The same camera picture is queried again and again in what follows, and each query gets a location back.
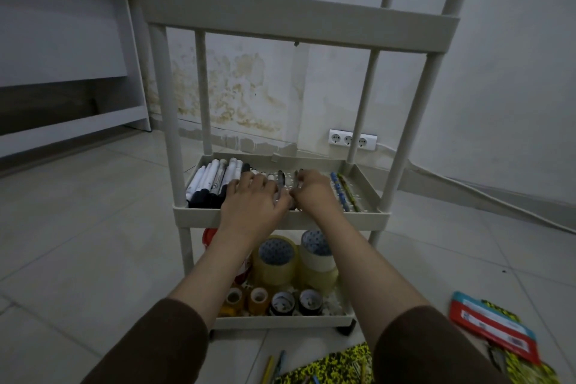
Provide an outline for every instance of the electrical outlet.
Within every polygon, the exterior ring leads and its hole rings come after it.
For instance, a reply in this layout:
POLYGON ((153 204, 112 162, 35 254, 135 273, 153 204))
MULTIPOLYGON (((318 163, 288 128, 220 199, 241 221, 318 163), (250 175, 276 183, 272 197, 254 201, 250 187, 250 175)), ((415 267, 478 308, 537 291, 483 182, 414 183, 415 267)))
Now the electrical outlet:
MULTIPOLYGON (((365 151, 375 151, 377 140, 378 137, 376 135, 360 134, 360 138, 358 139, 358 148, 365 151)), ((351 143, 351 132, 346 130, 330 129, 330 132, 328 133, 328 144, 349 147, 351 143)))

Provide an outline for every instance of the cable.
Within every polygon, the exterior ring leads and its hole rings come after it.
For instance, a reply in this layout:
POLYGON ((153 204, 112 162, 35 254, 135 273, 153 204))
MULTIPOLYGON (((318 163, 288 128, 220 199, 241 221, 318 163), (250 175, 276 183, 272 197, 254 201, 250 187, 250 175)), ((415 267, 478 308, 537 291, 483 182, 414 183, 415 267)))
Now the cable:
MULTIPOLYGON (((390 146, 386 146, 385 144, 376 143, 376 146, 381 147, 382 149, 387 151, 389 154, 395 154, 396 153, 395 149, 391 148, 390 146)), ((464 183, 457 181, 455 179, 447 178, 445 176, 439 175, 439 174, 433 172, 432 170, 428 170, 425 167, 419 166, 419 165, 411 162, 409 159, 407 161, 408 161, 407 169, 410 169, 410 170, 413 170, 413 171, 416 171, 416 172, 419 172, 422 174, 427 174, 427 175, 439 178, 439 179, 446 181, 446 182, 450 182, 451 184, 454 184, 458 187, 465 188, 466 190, 468 190, 474 194, 477 194, 486 200, 494 202, 497 205, 504 206, 506 208, 517 211, 519 213, 525 214, 532 219, 538 220, 541 223, 544 223, 548 226, 551 226, 552 228, 576 235, 576 229, 568 228, 567 226, 553 222, 552 220, 546 219, 545 217, 542 217, 536 213, 533 213, 532 211, 528 211, 527 209, 520 208, 519 206, 509 204, 508 202, 504 202, 503 200, 495 198, 494 196, 490 196, 489 194, 485 193, 484 191, 480 191, 478 189, 475 189, 474 187, 471 187, 470 185, 464 184, 464 183)))

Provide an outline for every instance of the caster wheel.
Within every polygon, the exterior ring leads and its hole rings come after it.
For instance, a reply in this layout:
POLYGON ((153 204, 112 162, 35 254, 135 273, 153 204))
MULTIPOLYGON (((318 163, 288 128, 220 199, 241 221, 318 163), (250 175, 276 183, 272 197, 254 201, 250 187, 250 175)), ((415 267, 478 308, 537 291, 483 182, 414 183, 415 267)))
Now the caster wheel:
POLYGON ((336 331, 338 331, 343 336, 348 337, 352 331, 354 331, 354 328, 356 328, 356 319, 352 319, 352 322, 349 324, 349 326, 337 326, 336 331))

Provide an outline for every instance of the white plastic rolling cart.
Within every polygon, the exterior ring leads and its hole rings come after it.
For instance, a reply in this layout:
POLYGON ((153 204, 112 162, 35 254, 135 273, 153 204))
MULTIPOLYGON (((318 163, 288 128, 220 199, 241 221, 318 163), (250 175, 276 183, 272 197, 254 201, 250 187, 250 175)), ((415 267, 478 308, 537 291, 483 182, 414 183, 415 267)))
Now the white plastic rolling cart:
MULTIPOLYGON (((204 155, 200 158, 195 170, 215 157, 230 159, 235 156, 261 171, 278 169, 291 171, 299 168, 315 168, 325 172, 340 171, 354 186, 354 191, 361 195, 364 209, 363 212, 347 212, 344 215, 358 230, 371 231, 369 241, 372 246, 375 246, 388 223, 394 193, 398 189, 408 155, 414 144, 428 98, 442 64, 443 55, 448 51, 456 32, 459 20, 457 16, 464 0, 446 0, 440 15, 389 9, 392 0, 382 0, 381 8, 317 0, 141 1, 144 18, 150 32, 172 181, 173 210, 180 234, 184 272, 188 273, 194 266, 190 228, 218 227, 220 210, 187 208, 185 190, 192 177, 189 177, 187 181, 184 180, 166 27, 189 29, 195 32, 204 148, 204 155), (248 154, 215 155, 210 141, 206 32, 370 49, 370 59, 347 159, 309 159, 248 154), (426 63, 386 180, 384 193, 380 198, 361 170, 354 164, 354 157, 381 50, 425 53, 426 63)), ((314 227, 313 220, 306 214, 291 211, 278 229, 306 230, 314 227)), ((351 327, 355 324, 354 315, 345 294, 341 290, 338 291, 343 315, 226 317, 217 319, 214 329, 351 327)))

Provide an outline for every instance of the tiled floor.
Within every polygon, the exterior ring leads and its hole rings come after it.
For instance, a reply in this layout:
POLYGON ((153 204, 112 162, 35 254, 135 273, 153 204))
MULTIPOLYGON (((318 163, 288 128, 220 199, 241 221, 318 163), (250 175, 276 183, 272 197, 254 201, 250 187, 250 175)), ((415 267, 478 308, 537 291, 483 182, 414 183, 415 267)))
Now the tiled floor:
MULTIPOLYGON (((183 139, 184 168, 201 152, 183 139)), ((78 382, 179 281, 170 205, 157 132, 0 179, 0 382, 78 382)), ((378 249, 433 305, 446 312, 462 290, 518 313, 576 382, 576 237, 403 192, 392 212, 378 249)), ((281 349, 288 370, 363 339, 358 327, 220 332, 198 382, 257 383, 281 349)))

